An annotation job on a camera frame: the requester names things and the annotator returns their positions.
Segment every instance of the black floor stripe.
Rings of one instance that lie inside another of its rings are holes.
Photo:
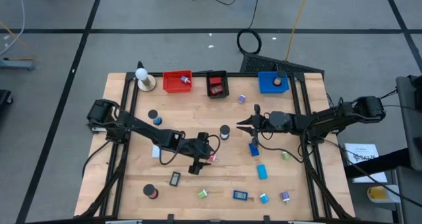
[[[237,34],[240,28],[198,28],[198,29],[91,29],[90,34]],[[290,34],[291,29],[258,28],[253,29],[260,34]],[[11,29],[19,33],[20,29]],[[27,34],[83,34],[85,29],[25,29]],[[296,34],[422,34],[422,29],[296,29]],[[0,34],[7,34],[0,29]]]
[[[38,184],[41,179],[42,172],[44,170],[45,163],[47,161],[48,154],[51,149],[51,145],[53,144],[54,136],[55,136],[55,133],[57,132],[57,127],[59,126],[60,118],[63,114],[63,110],[65,108],[65,104],[69,96],[69,92],[71,91],[73,79],[75,78],[75,74],[79,66],[80,58],[82,57],[82,54],[84,52],[86,40],[89,35],[89,30],[91,29],[92,23],[94,22],[95,15],[98,10],[98,6],[100,5],[100,1],[101,0],[95,0],[92,6],[91,13],[88,18],[88,22],[86,23],[84,33],[82,35],[82,38],[80,39],[78,50],[76,51],[75,58],[73,59],[72,67],[69,71],[69,75],[67,76],[65,87],[63,89],[63,92],[59,100],[59,105],[57,106],[57,109],[55,111],[53,121],[51,122],[50,128],[48,130],[47,138],[45,139],[44,146],[40,154],[40,158],[38,159],[34,174],[32,175],[31,182],[29,184],[28,190],[26,191],[22,206],[20,207],[20,211],[16,219],[17,224],[25,223],[26,217],[28,216],[28,212],[30,210],[32,200],[34,199]]]
[[[410,35],[410,31],[407,29],[407,26],[400,14],[400,11],[397,8],[396,3],[394,2],[394,0],[388,0],[388,3],[390,4],[390,7],[394,13],[394,16],[396,17],[396,20],[398,22],[398,25],[400,26],[400,28],[404,31],[404,38],[407,41],[407,44],[409,45],[410,51],[413,55],[413,57],[415,58],[416,64],[419,67],[419,70],[422,71],[422,58],[421,55],[419,54],[419,50],[417,49],[415,42],[413,41],[411,35]]]

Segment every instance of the blue block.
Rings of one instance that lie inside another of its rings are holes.
[[[251,155],[252,156],[259,155],[258,148],[254,148],[252,143],[249,144],[249,149],[251,150]]]
[[[259,91],[262,94],[280,94],[289,90],[289,82],[287,74],[282,78],[282,84],[274,85],[274,79],[277,77],[277,72],[258,72]]]
[[[268,175],[266,174],[266,169],[264,164],[257,165],[259,179],[267,179]]]

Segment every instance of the white cable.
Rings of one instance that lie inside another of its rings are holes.
[[[6,53],[7,50],[9,50],[12,45],[19,39],[20,35],[23,33],[25,29],[25,7],[24,7],[24,0],[20,0],[20,4],[22,5],[22,28],[20,29],[19,35],[12,41],[11,44],[9,44],[2,52],[0,52],[0,55],[3,55]]]

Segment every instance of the wooden tabletop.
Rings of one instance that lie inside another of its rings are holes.
[[[121,100],[125,74],[109,74],[104,97]],[[328,108],[324,82],[320,74],[305,74],[309,101],[313,111]],[[119,210],[120,219],[225,219],[262,220],[269,215],[271,220],[312,220],[312,211],[303,164],[294,159],[285,161],[281,152],[260,149],[260,155],[251,157],[248,144],[251,136],[236,129],[236,123],[254,113],[253,105],[259,104],[261,113],[283,111],[295,113],[291,91],[284,94],[260,94],[258,78],[229,77],[230,96],[225,99],[209,99],[206,95],[205,77],[193,78],[193,89],[187,93],[168,94],[162,89],[162,78],[157,77],[157,87],[152,92],[139,92],[135,116],[152,124],[148,111],[156,109],[163,123],[158,128],[172,128],[186,132],[186,138],[196,138],[198,132],[219,134],[222,125],[231,128],[228,140],[222,140],[217,153],[218,162],[204,167],[199,175],[187,172],[192,159],[178,155],[169,165],[160,165],[152,158],[152,143],[149,139],[132,133],[125,181]],[[297,83],[299,99],[300,85]],[[244,104],[239,104],[239,95],[246,95]],[[104,143],[104,133],[93,137],[90,153]],[[337,142],[334,135],[328,140]],[[290,134],[274,134],[271,140],[260,139],[264,146],[284,148],[297,155],[299,137]],[[216,146],[215,138],[210,145]],[[320,156],[328,189],[351,215],[354,215],[349,188],[344,174],[342,159],[337,147],[325,143],[319,145]],[[80,189],[75,215],[81,214],[94,201],[105,184],[111,146],[105,148],[86,167]],[[163,152],[163,161],[172,153]],[[268,178],[260,180],[256,166],[265,164]],[[179,186],[169,185],[173,171],[181,173]],[[160,195],[151,200],[143,194],[144,185],[151,183]],[[198,193],[205,189],[204,199]],[[234,200],[233,190],[249,193],[248,201]],[[290,201],[285,204],[280,193],[288,191]],[[315,185],[319,215],[324,216],[320,191]],[[262,204],[259,196],[266,193],[270,201]],[[110,193],[107,214],[111,213],[115,190]]]

